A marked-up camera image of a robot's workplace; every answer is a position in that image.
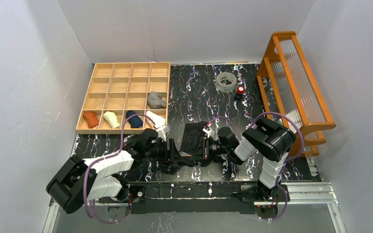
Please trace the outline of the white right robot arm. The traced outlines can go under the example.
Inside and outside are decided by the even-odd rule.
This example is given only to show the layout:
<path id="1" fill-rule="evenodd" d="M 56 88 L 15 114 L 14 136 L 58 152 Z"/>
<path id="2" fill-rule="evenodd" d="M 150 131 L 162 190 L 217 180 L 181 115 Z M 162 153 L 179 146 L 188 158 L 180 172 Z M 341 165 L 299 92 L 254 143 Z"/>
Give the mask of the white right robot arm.
<path id="1" fill-rule="evenodd" d="M 255 197 L 268 200 L 276 196 L 279 175 L 296 135 L 289 128 L 261 117 L 255 127 L 238 134 L 235 128 L 222 127 L 217 132 L 209 122 L 185 125 L 180 156 L 185 165 L 213 162 L 217 156 L 241 165 L 255 154 L 262 155 L 263 164 L 255 188 Z"/>

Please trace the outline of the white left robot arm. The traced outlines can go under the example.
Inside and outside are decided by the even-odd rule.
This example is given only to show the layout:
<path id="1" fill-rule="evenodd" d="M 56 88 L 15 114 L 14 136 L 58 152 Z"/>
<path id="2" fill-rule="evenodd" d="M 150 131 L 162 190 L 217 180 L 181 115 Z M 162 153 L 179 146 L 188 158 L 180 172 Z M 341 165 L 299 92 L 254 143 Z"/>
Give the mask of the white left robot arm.
<path id="1" fill-rule="evenodd" d="M 93 217 L 90 203 L 104 197 L 117 198 L 127 183 L 118 175 L 136 168 L 148 159 L 172 163 L 174 150 L 169 147 L 168 125 L 145 129 L 111 154 L 82 159 L 71 156 L 46 186 L 46 192 L 67 214 L 85 206 Z"/>

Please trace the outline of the grey beige underwear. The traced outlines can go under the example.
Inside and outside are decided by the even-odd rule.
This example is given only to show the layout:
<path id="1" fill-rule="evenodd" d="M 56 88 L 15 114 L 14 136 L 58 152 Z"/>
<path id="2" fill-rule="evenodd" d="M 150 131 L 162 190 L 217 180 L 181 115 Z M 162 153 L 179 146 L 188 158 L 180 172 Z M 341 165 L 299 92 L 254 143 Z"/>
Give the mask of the grey beige underwear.
<path id="1" fill-rule="evenodd" d="M 148 94 L 147 104 L 152 109 L 165 109 L 167 103 L 162 99 L 162 94 L 152 91 Z"/>

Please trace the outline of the black striped underwear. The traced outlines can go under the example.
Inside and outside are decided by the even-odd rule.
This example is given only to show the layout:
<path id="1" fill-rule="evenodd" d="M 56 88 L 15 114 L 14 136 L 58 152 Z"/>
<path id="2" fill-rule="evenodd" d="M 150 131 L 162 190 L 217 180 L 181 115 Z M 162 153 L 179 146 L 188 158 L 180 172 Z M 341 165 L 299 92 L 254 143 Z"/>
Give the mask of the black striped underwear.
<path id="1" fill-rule="evenodd" d="M 207 124 L 208 122 L 206 121 L 185 124 L 179 150 L 181 156 L 203 155 L 203 138 L 206 134 L 203 128 L 207 126 Z"/>

